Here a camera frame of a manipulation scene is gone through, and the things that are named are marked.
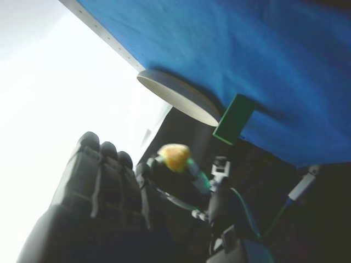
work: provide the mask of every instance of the white background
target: white background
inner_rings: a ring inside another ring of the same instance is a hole
[[[57,0],[0,1],[0,262],[16,261],[84,132],[138,161],[170,106],[136,75]]]

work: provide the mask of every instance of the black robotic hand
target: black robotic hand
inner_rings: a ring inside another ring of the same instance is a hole
[[[132,168],[127,153],[85,133],[18,263],[163,261],[169,240],[148,231]]]

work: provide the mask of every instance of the green rectangular box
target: green rectangular box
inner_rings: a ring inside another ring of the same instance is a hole
[[[236,143],[255,108],[256,104],[252,100],[238,94],[227,108],[213,136],[229,145]]]

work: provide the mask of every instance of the blue tablecloth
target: blue tablecloth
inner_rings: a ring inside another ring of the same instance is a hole
[[[246,140],[297,166],[351,161],[350,10],[313,0],[79,2],[145,68],[196,83],[225,107],[236,93],[258,102]]]

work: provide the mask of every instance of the yellow sponge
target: yellow sponge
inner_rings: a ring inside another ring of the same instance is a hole
[[[157,152],[163,158],[166,166],[173,172],[181,173],[187,166],[191,153],[187,145],[166,144]]]

